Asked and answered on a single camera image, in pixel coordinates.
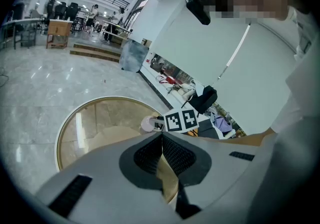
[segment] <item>white tiled floor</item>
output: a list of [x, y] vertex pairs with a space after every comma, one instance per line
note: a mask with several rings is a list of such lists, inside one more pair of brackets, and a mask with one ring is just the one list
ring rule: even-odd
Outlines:
[[0, 66], [9, 76], [0, 88], [1, 155], [16, 184], [31, 193], [56, 173], [55, 138], [76, 106], [101, 96], [127, 96], [160, 113], [168, 110], [139, 74], [69, 51], [0, 51]]

